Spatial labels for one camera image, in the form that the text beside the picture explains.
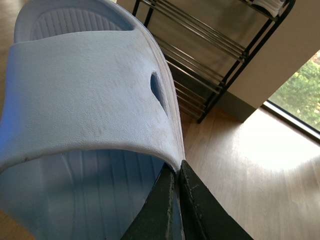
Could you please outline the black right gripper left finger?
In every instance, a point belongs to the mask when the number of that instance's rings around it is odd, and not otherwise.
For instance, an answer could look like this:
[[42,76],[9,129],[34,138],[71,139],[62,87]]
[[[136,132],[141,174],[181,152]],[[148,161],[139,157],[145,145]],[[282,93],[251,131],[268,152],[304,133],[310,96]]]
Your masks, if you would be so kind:
[[165,163],[142,209],[121,237],[123,240],[173,238],[175,174]]

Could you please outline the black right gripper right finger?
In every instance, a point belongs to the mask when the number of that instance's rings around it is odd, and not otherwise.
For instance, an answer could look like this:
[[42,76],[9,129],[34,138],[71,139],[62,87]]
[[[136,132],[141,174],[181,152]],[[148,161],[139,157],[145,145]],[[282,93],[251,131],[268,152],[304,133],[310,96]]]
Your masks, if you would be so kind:
[[186,240],[251,240],[224,210],[186,160],[179,178],[180,209]]

